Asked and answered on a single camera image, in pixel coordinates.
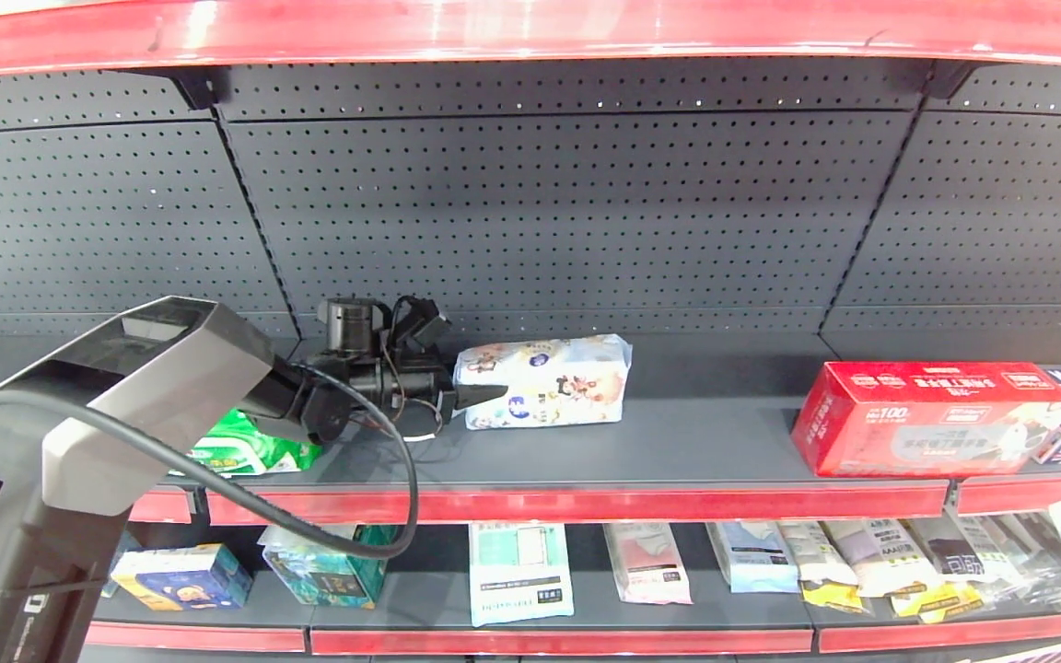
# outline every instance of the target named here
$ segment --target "tissue pack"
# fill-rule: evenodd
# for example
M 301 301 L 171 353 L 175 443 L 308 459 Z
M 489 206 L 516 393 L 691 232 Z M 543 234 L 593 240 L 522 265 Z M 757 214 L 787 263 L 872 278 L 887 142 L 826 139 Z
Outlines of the tissue pack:
M 707 533 L 732 593 L 800 592 L 800 574 L 776 523 L 708 523 Z
M 253 578 L 223 544 L 131 551 L 109 575 L 152 610 L 241 608 Z
M 615 334 L 469 348 L 458 385 L 505 385 L 500 399 L 466 409 L 471 431 L 620 421 L 632 348 Z
M 831 361 L 793 440 L 822 477 L 968 477 L 1015 473 L 1060 424 L 1032 364 Z
M 692 604 L 690 576 L 666 523 L 607 523 L 611 573 L 627 604 Z
M 469 524 L 469 617 L 474 628 L 574 613 L 563 525 Z
M 386 545 L 395 538 L 396 525 L 330 525 L 325 531 Z M 313 544 L 277 525 L 265 527 L 258 541 L 262 558 L 300 604 L 345 605 L 371 610 L 383 591 L 386 559 L 350 557 L 336 549 Z

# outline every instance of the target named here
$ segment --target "yellow package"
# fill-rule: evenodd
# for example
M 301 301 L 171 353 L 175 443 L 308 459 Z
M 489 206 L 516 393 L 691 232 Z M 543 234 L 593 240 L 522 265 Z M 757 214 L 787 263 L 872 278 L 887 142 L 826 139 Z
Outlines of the yellow package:
M 866 601 L 858 596 L 858 588 L 854 585 L 837 582 L 801 582 L 800 595 L 805 604 L 817 605 L 820 608 L 833 608 L 841 612 L 869 614 Z
M 891 596 L 891 608 L 900 617 L 918 616 L 925 625 L 938 625 L 984 607 L 980 592 L 969 582 L 944 582 L 936 589 Z

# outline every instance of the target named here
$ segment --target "pegboard panel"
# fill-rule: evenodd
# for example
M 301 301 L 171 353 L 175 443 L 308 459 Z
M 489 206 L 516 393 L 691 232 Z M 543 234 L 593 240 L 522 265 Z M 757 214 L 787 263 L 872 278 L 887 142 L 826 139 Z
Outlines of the pegboard panel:
M 969 75 L 952 100 L 927 100 L 926 108 L 973 112 L 1061 115 L 1061 67 L 985 65 Z
M 0 134 L 0 314 L 169 294 L 286 311 L 210 122 Z
M 291 301 L 824 307 L 908 114 L 232 126 Z
M 1061 304 L 1061 117 L 927 112 L 838 304 Z
M 558 59 L 231 67 L 227 119 L 915 108 L 926 63 Z
M 816 332 L 820 307 L 750 308 L 749 310 L 642 311 L 452 311 L 450 335 L 469 343 L 495 338 L 542 338 L 570 334 L 689 334 L 690 332 Z M 298 316 L 302 336 L 323 337 L 316 315 Z
M 158 76 L 79 71 L 0 76 L 0 129 L 210 119 Z
M 1061 328 L 1061 306 L 837 307 L 823 332 Z

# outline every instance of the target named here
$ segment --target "black cable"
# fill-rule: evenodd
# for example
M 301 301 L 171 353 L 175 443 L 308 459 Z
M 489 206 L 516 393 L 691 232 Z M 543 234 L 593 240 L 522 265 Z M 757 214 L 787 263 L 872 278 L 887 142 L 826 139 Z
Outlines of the black cable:
M 403 436 L 401 436 L 400 431 L 395 428 L 390 419 L 387 419 L 386 415 L 383 415 L 383 412 L 379 407 L 375 406 L 375 403 L 367 401 L 359 391 L 354 391 L 352 387 L 337 381 L 331 374 L 321 373 L 319 370 L 312 369 L 311 366 L 303 366 L 303 368 L 324 379 L 324 381 L 330 382 L 330 385 L 340 387 L 345 394 L 350 395 L 359 404 L 366 407 L 367 412 L 370 412 L 375 418 L 380 420 L 380 424 L 383 425 L 384 431 L 390 433 L 399 441 L 401 454 L 404 456 L 404 464 L 408 468 L 408 495 L 412 499 L 412 504 L 408 505 L 407 524 L 403 526 L 399 536 L 390 544 L 366 545 L 358 541 L 351 541 L 351 539 L 345 537 L 337 537 L 335 534 L 329 534 L 317 525 L 307 523 L 306 520 L 300 520 L 300 518 L 285 511 L 285 509 L 268 503 L 268 501 L 254 494 L 247 488 L 230 482 L 228 478 L 221 477 L 220 474 L 215 474 L 209 467 L 205 467 L 191 460 L 189 457 L 182 456 L 177 450 L 166 446 L 164 442 L 161 442 L 156 437 L 149 436 L 149 434 L 139 431 L 139 429 L 135 429 L 134 425 L 129 425 L 115 416 L 105 415 L 101 411 L 83 406 L 80 403 L 65 401 L 55 398 L 55 396 L 21 390 L 0 391 L 0 406 L 4 404 L 22 404 L 22 406 L 44 409 L 54 415 L 67 416 L 67 418 L 92 425 L 93 429 L 98 429 L 98 431 L 125 442 L 131 448 L 139 450 L 149 457 L 155 458 L 155 460 L 170 467 L 170 469 L 181 471 L 186 477 L 195 479 L 195 482 L 198 482 L 207 490 L 215 491 L 215 493 L 225 496 L 225 499 L 247 508 L 248 511 L 264 518 L 268 523 L 281 526 L 288 529 L 288 531 L 297 534 L 297 536 L 309 539 L 309 541 L 316 542 L 318 545 L 367 559 L 388 559 L 403 553 L 404 549 L 407 549 L 410 542 L 412 542 L 415 536 L 416 522 L 418 520 L 416 469 L 408 453 L 408 446 L 403 443 Z

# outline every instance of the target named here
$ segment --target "green product package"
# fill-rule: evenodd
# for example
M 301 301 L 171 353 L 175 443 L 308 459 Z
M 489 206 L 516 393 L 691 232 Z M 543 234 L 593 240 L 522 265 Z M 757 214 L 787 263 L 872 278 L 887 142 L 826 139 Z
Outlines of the green product package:
M 275 471 L 309 470 L 320 449 L 312 442 L 296 442 L 265 436 L 239 409 L 224 415 L 188 456 L 225 477 L 253 477 Z

